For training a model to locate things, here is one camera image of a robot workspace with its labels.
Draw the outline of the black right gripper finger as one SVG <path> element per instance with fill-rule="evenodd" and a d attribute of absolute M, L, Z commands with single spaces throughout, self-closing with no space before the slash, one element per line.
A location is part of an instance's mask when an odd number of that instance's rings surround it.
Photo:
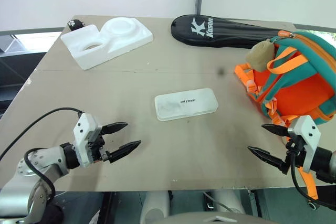
<path fill-rule="evenodd" d="M 280 158 L 272 156 L 268 151 L 258 147 L 248 146 L 247 148 L 261 161 L 278 168 L 283 174 L 287 174 L 289 165 Z"/>
<path fill-rule="evenodd" d="M 281 125 L 275 125 L 275 124 L 262 124 L 261 127 L 263 127 L 265 130 L 276 134 L 278 136 L 286 136 L 289 137 L 289 133 L 288 133 L 288 128 L 285 126 L 281 126 Z"/>

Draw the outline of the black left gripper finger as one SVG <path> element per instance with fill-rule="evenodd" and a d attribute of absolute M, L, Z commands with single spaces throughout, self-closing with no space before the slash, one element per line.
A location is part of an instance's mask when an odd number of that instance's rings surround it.
<path fill-rule="evenodd" d="M 112 123 L 112 124 L 104 125 L 101 128 L 101 135 L 113 134 L 113 133 L 118 132 L 121 129 L 125 128 L 126 126 L 128 126 L 127 122 L 115 122 L 115 123 Z"/>
<path fill-rule="evenodd" d="M 135 150 L 141 144 L 141 140 L 133 141 L 120 146 L 116 151 L 110 153 L 108 152 L 108 161 L 114 163 L 127 155 L 129 155 L 133 150 Z"/>

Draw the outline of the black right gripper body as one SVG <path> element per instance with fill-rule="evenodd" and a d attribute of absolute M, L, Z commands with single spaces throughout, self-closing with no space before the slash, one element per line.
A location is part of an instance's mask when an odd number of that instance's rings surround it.
<path fill-rule="evenodd" d="M 285 168 L 290 168 L 292 155 L 294 155 L 295 167 L 302 167 L 306 157 L 306 151 L 304 149 L 306 143 L 304 139 L 302 136 L 288 131 L 288 128 L 285 129 L 285 136 L 288 137 Z"/>

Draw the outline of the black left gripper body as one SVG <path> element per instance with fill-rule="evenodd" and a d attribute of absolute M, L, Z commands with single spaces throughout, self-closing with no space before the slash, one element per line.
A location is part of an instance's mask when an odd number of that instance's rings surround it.
<path fill-rule="evenodd" d="M 105 141 L 103 136 L 107 133 L 104 130 L 88 142 L 89 150 L 91 151 L 92 162 L 97 163 L 99 161 L 107 161 L 109 154 L 108 151 L 104 149 Z"/>

